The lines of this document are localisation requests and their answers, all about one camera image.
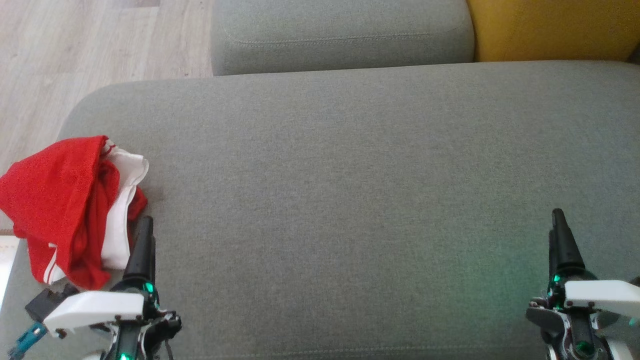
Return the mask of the large grey sofa chaise cushion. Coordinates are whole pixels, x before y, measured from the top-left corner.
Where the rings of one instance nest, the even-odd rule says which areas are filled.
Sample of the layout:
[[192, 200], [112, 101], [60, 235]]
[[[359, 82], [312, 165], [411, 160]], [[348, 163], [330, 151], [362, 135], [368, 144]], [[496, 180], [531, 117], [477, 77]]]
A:
[[546, 360], [552, 211], [640, 276], [640, 65], [533, 61], [110, 85], [59, 139], [143, 155], [174, 360]]

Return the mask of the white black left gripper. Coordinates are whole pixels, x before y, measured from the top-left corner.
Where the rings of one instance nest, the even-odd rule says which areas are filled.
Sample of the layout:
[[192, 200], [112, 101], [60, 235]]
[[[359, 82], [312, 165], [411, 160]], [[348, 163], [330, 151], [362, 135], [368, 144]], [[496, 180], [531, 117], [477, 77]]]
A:
[[85, 291], [69, 296], [44, 319], [44, 326], [64, 337], [89, 327], [110, 335], [110, 346], [83, 360], [175, 360], [170, 340], [181, 331], [182, 318], [160, 307], [156, 286], [156, 239], [151, 216], [142, 216], [135, 243], [123, 273], [124, 281], [111, 291]]

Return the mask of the yellow sofa backrest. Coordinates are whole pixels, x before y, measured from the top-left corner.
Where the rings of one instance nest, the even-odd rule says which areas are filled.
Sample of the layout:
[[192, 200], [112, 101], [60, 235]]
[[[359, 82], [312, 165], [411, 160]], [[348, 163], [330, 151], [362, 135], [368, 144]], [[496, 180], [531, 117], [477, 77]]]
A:
[[477, 62], [627, 61], [640, 0], [466, 0]]

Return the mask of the grey sofa seat cushion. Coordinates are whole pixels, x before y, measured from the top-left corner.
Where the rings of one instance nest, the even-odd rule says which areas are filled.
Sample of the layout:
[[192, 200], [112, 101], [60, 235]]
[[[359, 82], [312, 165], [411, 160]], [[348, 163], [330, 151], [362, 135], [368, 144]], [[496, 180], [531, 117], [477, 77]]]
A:
[[216, 76], [471, 63], [466, 0], [215, 0]]

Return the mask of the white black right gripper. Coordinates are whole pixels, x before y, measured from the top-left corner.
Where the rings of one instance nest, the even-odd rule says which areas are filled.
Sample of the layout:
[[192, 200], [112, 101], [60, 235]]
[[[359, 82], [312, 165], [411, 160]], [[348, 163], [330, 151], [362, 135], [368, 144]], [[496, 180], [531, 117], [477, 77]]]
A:
[[640, 287], [559, 273], [567, 269], [586, 266], [563, 210], [553, 209], [547, 291], [531, 298], [525, 312], [540, 330], [545, 360], [640, 360], [628, 344], [602, 333], [620, 317], [640, 321]]

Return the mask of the red jersey white striped trim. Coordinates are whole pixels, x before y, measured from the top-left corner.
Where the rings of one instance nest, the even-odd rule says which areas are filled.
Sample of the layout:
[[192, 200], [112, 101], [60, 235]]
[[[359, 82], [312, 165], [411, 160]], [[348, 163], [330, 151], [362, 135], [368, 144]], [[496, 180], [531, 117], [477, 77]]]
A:
[[25, 239], [36, 281], [53, 283], [61, 272], [82, 289], [98, 290], [110, 279], [101, 253], [121, 174], [109, 152], [107, 136], [64, 139], [0, 177], [0, 210]]

